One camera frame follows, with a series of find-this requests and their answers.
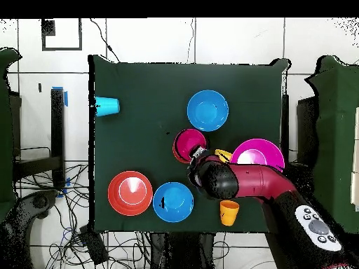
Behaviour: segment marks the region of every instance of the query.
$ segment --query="red bowl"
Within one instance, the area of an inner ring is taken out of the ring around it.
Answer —
[[[151,204],[151,183],[142,173],[125,171],[117,174],[107,191],[109,204],[124,216],[137,216]]]

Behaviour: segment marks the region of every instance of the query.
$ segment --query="dark green table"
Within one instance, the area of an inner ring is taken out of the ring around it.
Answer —
[[[219,201],[208,200],[189,183],[187,165],[172,154],[179,131],[191,128],[187,103],[200,90],[216,90],[229,104],[229,117],[214,132],[204,133],[211,149],[233,151],[250,138],[279,145],[282,72],[287,60],[272,65],[114,64],[94,56],[95,95],[119,98],[116,115],[95,119],[95,230],[268,232],[255,198],[238,198],[235,224],[219,220]],[[118,173],[135,170],[147,176],[153,191],[178,181],[194,194],[191,215],[179,223],[157,217],[152,205],[138,216],[111,208],[107,188]]]

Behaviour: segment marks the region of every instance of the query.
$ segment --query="tile grout line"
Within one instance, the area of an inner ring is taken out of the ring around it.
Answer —
[[[107,255],[109,255],[109,234],[107,233]],[[107,259],[107,269],[109,269],[109,258]]]
[[[18,54],[20,54],[20,51],[19,51],[19,19],[16,19],[16,24],[17,24],[17,35],[18,35]],[[18,60],[18,93],[19,93],[19,96],[20,96],[20,65],[19,65],[19,60]],[[19,182],[19,185],[20,185],[20,199],[22,199],[22,187],[21,187],[21,180]]]
[[[108,248],[114,248],[114,247],[130,247],[130,248],[133,248],[133,245],[109,245],[108,244],[109,242],[109,238],[107,238],[107,247]],[[50,247],[50,244],[31,244],[30,247]],[[239,246],[236,246],[236,245],[232,245],[232,246],[229,246],[230,249],[269,249],[269,247],[239,247]],[[213,249],[223,249],[223,247],[213,247]]]
[[[106,40],[106,59],[107,59],[107,19],[104,19],[104,38]]]
[[[285,54],[285,18],[283,20],[283,59]]]
[[[10,71],[10,72],[8,72],[8,74],[88,74],[88,72],[27,72],[27,71],[13,72],[13,71]]]
[[[10,72],[8,72],[8,74],[88,74],[88,72],[19,72],[19,71],[10,71]],[[288,74],[283,74],[283,75],[307,75],[307,76],[310,76],[312,74],[288,73]]]
[[[196,63],[197,18],[194,18],[194,64]]]

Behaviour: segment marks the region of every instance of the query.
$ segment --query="blue bowl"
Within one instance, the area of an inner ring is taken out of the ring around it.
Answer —
[[[194,208],[191,191],[181,183],[169,182],[154,193],[155,213],[164,221],[177,223],[187,218]]]
[[[225,98],[216,91],[196,93],[188,102],[187,116],[191,124],[201,131],[215,131],[226,121],[229,108]]]

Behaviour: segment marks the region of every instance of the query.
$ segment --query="magenta bowl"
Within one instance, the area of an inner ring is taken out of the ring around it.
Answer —
[[[284,157],[280,149],[265,139],[249,139],[243,142],[233,153],[232,163],[270,165],[283,171]]]
[[[193,149],[197,146],[205,148],[206,144],[205,137],[200,131],[196,129],[185,129],[176,136],[173,148],[183,161],[189,163],[191,161],[190,153]]]

